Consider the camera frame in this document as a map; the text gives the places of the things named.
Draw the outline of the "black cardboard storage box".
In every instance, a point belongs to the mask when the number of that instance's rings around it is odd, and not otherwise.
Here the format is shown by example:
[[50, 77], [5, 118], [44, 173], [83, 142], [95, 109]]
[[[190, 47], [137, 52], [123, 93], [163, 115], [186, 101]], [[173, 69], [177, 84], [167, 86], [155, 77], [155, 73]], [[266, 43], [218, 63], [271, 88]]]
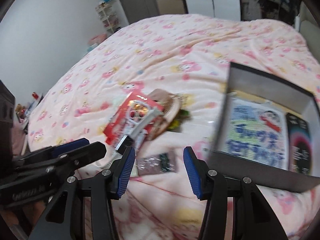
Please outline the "black cardboard storage box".
[[319, 106], [275, 75], [232, 62], [208, 164], [291, 192], [319, 185]]

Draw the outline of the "cartoon boy sticker pack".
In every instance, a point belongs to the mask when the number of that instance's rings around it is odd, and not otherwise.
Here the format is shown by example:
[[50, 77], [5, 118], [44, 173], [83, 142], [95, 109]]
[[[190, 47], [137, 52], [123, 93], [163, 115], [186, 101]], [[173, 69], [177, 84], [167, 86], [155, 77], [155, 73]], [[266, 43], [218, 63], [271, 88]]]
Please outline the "cartoon boy sticker pack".
[[284, 113], [270, 103], [228, 98], [218, 149], [242, 159], [287, 170], [289, 150]]

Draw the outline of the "black round-pattern card pack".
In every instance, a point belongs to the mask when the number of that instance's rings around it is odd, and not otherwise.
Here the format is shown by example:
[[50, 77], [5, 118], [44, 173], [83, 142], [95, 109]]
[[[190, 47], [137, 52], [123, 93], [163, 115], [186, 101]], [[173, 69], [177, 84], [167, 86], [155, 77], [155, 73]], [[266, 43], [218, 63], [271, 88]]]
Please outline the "black round-pattern card pack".
[[310, 175], [312, 166], [312, 141], [308, 123], [291, 113], [286, 114], [289, 140], [289, 170]]

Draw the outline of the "wooden comb with pouch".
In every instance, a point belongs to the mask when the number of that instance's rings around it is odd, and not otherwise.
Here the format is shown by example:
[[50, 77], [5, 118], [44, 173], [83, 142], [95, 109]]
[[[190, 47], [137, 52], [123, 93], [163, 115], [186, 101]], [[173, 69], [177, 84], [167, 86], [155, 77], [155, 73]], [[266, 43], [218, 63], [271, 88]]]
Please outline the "wooden comb with pouch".
[[149, 136], [149, 139], [153, 140], [164, 133], [176, 118], [181, 109], [182, 101], [178, 94], [172, 94], [159, 88], [153, 90], [148, 96], [163, 107], [162, 114], [156, 120]]

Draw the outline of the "green leaf packet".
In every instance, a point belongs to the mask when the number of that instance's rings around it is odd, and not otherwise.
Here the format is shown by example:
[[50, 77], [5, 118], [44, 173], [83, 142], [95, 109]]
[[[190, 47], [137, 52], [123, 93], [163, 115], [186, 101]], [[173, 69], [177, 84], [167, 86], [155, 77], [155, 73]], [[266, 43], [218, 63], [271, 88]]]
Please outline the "green leaf packet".
[[182, 129], [182, 124], [191, 118], [191, 114], [188, 110], [180, 109], [176, 117], [167, 127], [169, 132], [180, 132]]

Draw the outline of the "brown sachet packet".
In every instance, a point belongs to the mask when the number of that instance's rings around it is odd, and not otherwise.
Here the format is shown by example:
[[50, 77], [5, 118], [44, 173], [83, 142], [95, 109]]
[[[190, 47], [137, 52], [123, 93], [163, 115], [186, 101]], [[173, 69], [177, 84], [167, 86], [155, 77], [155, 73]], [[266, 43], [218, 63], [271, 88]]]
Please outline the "brown sachet packet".
[[168, 172], [177, 172], [176, 155], [174, 152], [165, 152], [137, 160], [138, 175], [156, 175]]

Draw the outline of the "pink cartoon print blanket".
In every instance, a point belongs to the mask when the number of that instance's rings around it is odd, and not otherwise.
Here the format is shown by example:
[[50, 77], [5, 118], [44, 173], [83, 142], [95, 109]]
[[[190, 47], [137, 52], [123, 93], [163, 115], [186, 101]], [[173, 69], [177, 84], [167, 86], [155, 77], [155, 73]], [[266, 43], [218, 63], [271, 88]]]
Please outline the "pink cartoon print blanket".
[[205, 202], [183, 164], [191, 146], [207, 160], [231, 61], [280, 76], [319, 96], [319, 63], [291, 26], [164, 15], [131, 24], [76, 63], [31, 114], [32, 151], [80, 138], [104, 142], [104, 129], [131, 92], [177, 94], [191, 114], [179, 132], [144, 143], [139, 157], [173, 150], [177, 170], [132, 178], [113, 202], [120, 239], [197, 239]]

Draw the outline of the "white storage shelf rack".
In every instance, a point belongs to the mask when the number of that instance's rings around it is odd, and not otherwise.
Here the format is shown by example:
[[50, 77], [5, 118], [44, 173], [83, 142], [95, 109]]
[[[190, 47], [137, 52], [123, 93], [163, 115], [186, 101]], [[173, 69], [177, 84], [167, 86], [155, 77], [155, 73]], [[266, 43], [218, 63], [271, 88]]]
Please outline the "white storage shelf rack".
[[100, 2], [99, 5], [95, 7], [95, 12], [107, 32], [114, 34], [121, 28], [118, 15], [111, 4]]

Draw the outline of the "red white toy package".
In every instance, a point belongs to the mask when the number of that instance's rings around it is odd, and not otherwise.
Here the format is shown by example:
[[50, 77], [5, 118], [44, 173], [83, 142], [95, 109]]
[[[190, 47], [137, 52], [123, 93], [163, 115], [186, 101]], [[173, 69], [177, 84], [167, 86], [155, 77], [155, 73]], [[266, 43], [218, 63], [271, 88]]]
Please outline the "red white toy package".
[[138, 90], [130, 92], [104, 130], [106, 143], [116, 151], [122, 143], [139, 151], [162, 114], [160, 103]]

